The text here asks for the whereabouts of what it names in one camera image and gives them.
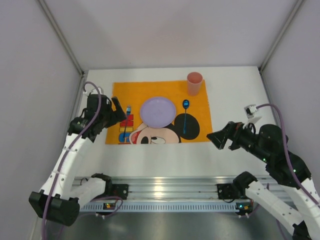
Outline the lilac plastic plate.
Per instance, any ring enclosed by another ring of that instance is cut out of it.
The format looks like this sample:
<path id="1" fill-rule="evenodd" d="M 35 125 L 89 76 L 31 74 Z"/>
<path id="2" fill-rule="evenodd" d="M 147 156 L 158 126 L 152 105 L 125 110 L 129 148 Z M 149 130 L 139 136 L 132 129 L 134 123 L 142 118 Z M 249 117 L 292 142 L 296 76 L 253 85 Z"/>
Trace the lilac plastic plate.
<path id="1" fill-rule="evenodd" d="M 139 116 L 144 124 L 151 128 L 164 128 L 176 117 L 176 106 L 166 97 L 151 97 L 139 110 Z"/>

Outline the blue plastic spoon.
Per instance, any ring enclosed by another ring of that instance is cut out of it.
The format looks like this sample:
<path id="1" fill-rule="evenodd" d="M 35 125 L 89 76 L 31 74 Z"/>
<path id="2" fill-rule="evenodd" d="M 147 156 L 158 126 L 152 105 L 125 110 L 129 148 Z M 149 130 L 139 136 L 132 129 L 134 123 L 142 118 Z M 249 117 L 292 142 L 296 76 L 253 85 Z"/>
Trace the blue plastic spoon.
<path id="1" fill-rule="evenodd" d="M 182 102 L 182 106 L 184 109 L 184 123 L 183 123 L 183 133 L 187 133 L 187 109 L 190 107 L 190 101 L 188 99 L 184 99 Z"/>

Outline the orange Mickey Mouse cloth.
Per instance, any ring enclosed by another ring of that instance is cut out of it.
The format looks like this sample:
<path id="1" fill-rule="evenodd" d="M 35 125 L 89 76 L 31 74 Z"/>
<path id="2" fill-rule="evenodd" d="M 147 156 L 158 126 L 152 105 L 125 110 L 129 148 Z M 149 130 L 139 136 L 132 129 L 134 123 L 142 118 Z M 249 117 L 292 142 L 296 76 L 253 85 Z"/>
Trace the orange Mickey Mouse cloth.
<path id="1" fill-rule="evenodd" d="M 131 105 L 125 139 L 123 139 L 126 120 L 111 126 L 107 130 L 106 144 L 174 144 L 207 142 L 207 134 L 212 133 L 210 106 L 206 85 L 202 82 L 200 91 L 195 96 L 188 94 L 187 81 L 156 82 L 115 82 L 112 95 L 117 97 L 124 110 Z M 171 124 L 162 128 L 147 126 L 140 118 L 142 104 L 153 97 L 171 100 L 176 107 L 176 116 Z M 186 134 L 183 133 L 183 100 L 189 100 L 186 112 Z"/>

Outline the blue plastic fork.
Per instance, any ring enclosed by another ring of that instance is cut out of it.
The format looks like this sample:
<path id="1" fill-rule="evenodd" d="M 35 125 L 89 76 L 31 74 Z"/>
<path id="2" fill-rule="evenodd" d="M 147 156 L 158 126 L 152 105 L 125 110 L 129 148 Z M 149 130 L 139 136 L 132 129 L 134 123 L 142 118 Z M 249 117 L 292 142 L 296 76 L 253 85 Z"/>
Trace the blue plastic fork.
<path id="1" fill-rule="evenodd" d="M 124 131 L 123 131 L 123 139 L 125 140 L 125 136 L 126 136 L 126 130 L 127 130 L 127 125 L 128 125 L 128 121 L 129 121 L 129 115 L 131 114 L 132 111 L 132 107 L 131 105 L 128 105 L 126 107 L 126 120 L 125 120 L 125 126 L 124 126 Z"/>

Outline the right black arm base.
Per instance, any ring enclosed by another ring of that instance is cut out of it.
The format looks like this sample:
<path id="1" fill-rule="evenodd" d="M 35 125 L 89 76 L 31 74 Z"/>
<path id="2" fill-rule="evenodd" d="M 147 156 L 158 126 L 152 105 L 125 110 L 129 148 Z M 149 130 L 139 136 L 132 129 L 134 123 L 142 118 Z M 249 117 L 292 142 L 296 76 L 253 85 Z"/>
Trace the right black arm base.
<path id="1" fill-rule="evenodd" d="M 236 187 L 233 183 L 218 183 L 216 187 L 219 200 L 230 202 L 248 199 L 243 189 Z"/>

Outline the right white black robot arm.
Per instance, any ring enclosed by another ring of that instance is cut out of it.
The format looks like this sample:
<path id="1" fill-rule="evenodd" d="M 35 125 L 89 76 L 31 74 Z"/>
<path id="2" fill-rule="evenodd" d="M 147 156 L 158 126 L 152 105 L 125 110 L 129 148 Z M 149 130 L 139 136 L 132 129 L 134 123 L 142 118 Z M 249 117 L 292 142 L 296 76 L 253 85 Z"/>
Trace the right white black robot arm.
<path id="1" fill-rule="evenodd" d="M 280 125 L 264 124 L 256 129 L 261 119 L 262 105 L 248 105 L 244 108 L 247 122 L 230 121 L 207 138 L 219 150 L 231 141 L 231 151 L 243 149 L 265 163 L 269 176 L 290 197 L 294 207 L 281 200 L 263 185 L 257 177 L 244 171 L 232 181 L 237 197 L 256 202 L 270 213 L 292 236 L 294 240 L 318 240 L 320 238 L 320 193 L 316 190 L 312 174 L 301 157 L 288 149 L 284 120 L 281 111 L 274 104 Z"/>

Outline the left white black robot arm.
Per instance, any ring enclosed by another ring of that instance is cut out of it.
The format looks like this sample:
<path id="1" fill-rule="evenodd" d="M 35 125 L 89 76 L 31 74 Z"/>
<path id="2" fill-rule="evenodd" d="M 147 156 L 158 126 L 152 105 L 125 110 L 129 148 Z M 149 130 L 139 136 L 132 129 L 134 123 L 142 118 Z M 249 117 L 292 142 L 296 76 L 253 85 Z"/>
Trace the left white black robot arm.
<path id="1" fill-rule="evenodd" d="M 64 147 L 39 192 L 33 191 L 29 203 L 38 217 L 64 226 L 71 226 L 80 209 L 95 198 L 109 197 L 113 191 L 111 177 L 93 174 L 87 182 L 72 188 L 76 173 L 96 137 L 107 129 L 126 120 L 117 97 L 89 94 L 82 114 L 69 124 Z"/>

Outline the pink plastic cup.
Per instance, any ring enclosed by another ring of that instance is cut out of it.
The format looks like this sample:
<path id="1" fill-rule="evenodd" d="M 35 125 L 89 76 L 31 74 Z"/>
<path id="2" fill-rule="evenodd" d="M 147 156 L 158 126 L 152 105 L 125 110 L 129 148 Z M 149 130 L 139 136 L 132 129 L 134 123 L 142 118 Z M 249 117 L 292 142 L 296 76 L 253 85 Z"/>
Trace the pink plastic cup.
<path id="1" fill-rule="evenodd" d="M 187 92 L 190 96 L 196 96 L 202 86 L 203 76 L 199 72 L 191 72 L 187 75 Z"/>

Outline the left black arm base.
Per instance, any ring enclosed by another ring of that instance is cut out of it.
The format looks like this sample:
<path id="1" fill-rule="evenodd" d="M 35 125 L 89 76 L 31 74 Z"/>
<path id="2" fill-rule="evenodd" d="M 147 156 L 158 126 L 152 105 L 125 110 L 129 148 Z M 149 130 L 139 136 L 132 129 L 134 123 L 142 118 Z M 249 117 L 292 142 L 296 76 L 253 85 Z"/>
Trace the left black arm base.
<path id="1" fill-rule="evenodd" d="M 101 199 L 105 197 L 120 197 L 123 200 L 126 200 L 129 194 L 129 185 L 128 184 L 109 184 L 105 191 L 93 199 Z"/>

